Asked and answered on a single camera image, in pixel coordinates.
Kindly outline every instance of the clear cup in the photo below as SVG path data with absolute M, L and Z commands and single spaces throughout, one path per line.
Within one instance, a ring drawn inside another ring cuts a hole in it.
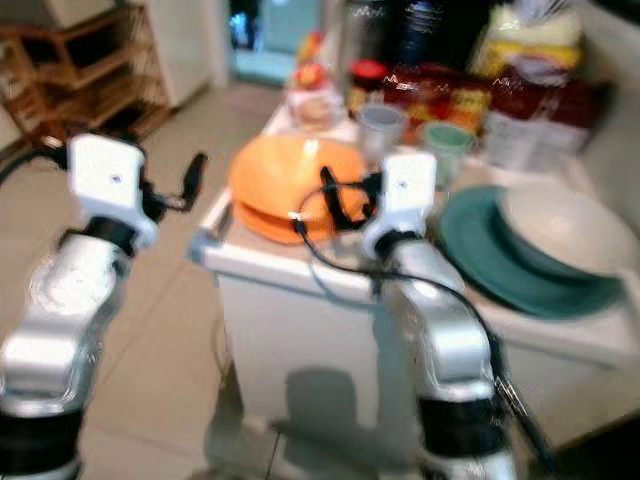
M 379 172 L 382 160 L 397 145 L 409 123 L 406 113 L 391 105 L 368 103 L 358 112 L 358 149 L 370 173 Z
M 437 161 L 436 189 L 446 190 L 460 172 L 462 160 L 473 147 L 473 133 L 448 122 L 429 122 L 422 130 L 424 148 Z

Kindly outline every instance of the white bowl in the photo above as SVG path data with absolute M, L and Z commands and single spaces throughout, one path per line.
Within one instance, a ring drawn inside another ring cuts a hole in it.
M 637 263 L 638 245 L 629 228 L 579 193 L 539 186 L 512 189 L 503 195 L 500 210 L 525 241 L 577 270 L 609 277 Z

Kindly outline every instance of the teal plate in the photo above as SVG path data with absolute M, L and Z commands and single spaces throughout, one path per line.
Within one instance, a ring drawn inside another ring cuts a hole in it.
M 445 252 L 473 284 L 501 303 L 549 320 L 592 314 L 622 298 L 618 280 L 567 280 L 518 263 L 500 234 L 496 202 L 502 192 L 500 187 L 464 190 L 440 218 Z

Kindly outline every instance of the green cup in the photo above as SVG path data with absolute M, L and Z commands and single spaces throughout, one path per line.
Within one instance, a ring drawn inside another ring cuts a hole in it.
M 446 190 L 458 175 L 462 159 L 467 156 L 476 137 L 448 122 L 429 122 L 422 130 L 424 148 L 436 157 L 436 188 Z

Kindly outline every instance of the red jar lid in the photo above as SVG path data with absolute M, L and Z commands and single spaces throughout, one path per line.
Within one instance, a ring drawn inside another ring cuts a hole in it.
M 358 60 L 351 65 L 351 73 L 356 77 L 382 80 L 387 75 L 387 67 L 375 60 Z

